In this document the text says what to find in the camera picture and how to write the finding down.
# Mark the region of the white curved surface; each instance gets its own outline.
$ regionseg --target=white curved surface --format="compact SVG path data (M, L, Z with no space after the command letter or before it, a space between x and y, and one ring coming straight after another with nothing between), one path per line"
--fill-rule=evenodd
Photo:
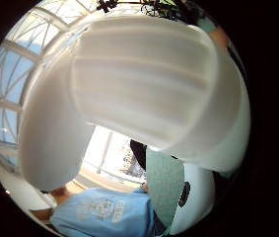
M78 174L94 131L70 104L70 60L70 52L63 52L36 80L20 125L21 173L43 191L60 187Z
M215 200L215 183L211 171L184 163L184 180L189 182L190 191L186 204L177 206L171 226L171 235L190 228L211 210Z

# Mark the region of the white plastic cover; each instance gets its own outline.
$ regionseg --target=white plastic cover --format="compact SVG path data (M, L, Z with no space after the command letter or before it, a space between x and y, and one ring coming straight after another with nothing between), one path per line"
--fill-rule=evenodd
M243 98L235 63L199 28L151 17L93 22L73 53L36 80L20 129L21 171L42 190L71 180L93 132L89 122L185 162L231 170L247 142ZM241 154L206 157L230 134Z

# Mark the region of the green fabric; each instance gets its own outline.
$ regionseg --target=green fabric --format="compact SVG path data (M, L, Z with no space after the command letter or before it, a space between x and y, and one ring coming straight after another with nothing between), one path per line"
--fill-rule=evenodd
M151 204L159 219L169 227L184 183L182 162L147 148L146 175Z
M208 18L199 19L197 21L197 26L206 33L209 33L216 29L215 24Z

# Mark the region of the hand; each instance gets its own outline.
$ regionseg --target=hand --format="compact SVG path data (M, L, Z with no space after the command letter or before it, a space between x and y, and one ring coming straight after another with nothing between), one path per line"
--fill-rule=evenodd
M147 186L147 184L146 184L146 183L142 183L142 184L140 185L140 189L143 190L145 193L147 193L147 192L148 192L148 186Z

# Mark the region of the person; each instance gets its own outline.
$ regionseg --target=person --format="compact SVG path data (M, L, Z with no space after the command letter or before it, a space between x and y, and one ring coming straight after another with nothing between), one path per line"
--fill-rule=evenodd
M146 184L131 193L89 188L72 194L66 186L49 192L57 202L49 221L69 237L150 237L166 228L150 204Z

